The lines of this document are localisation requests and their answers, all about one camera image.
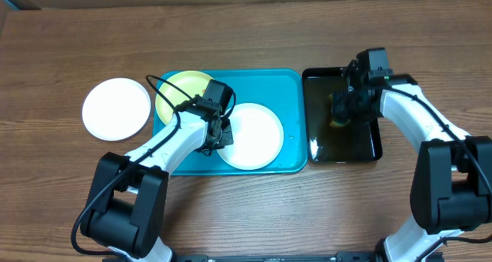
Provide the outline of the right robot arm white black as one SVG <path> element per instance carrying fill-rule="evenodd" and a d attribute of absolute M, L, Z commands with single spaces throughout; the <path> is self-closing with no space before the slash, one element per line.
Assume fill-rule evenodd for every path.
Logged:
<path fill-rule="evenodd" d="M 382 261 L 426 261 L 449 241 L 485 244 L 463 234 L 491 222 L 491 139 L 447 120 L 408 74 L 353 60 L 341 70 L 347 87 L 332 94 L 331 123 L 386 118 L 417 152 L 411 216 L 382 241 Z"/>

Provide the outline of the white plate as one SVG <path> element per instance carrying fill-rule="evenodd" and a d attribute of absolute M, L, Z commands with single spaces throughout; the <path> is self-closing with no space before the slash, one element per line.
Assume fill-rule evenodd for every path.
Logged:
<path fill-rule="evenodd" d="M 270 164 L 284 143 L 284 129 L 278 116 L 261 104 L 238 104 L 230 117 L 233 144 L 218 150 L 221 159 L 243 171 Z"/>

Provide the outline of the pale pink plate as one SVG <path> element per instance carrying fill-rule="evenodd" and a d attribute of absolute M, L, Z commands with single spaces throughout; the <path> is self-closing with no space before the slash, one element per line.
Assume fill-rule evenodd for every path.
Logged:
<path fill-rule="evenodd" d="M 137 134 L 151 113 L 147 90 L 130 78 L 111 78 L 95 86 L 82 105 L 87 131 L 103 141 L 121 141 Z"/>

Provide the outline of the green yellow sponge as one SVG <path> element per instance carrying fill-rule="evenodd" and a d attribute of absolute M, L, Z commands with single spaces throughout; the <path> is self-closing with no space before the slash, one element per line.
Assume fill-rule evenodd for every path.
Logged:
<path fill-rule="evenodd" d="M 350 122 L 350 115 L 346 111 L 346 104 L 343 96 L 332 93 L 329 97 L 330 106 L 330 126 L 342 128 Z"/>

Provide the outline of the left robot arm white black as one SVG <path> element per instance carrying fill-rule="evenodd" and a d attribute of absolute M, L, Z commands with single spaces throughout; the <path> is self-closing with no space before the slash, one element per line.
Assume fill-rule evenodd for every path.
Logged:
<path fill-rule="evenodd" d="M 141 147 L 104 154 L 71 230 L 73 248 L 115 261 L 174 261 L 160 238 L 169 177 L 190 153 L 231 144 L 236 103 L 235 94 L 195 96 L 175 106 L 170 123 Z"/>

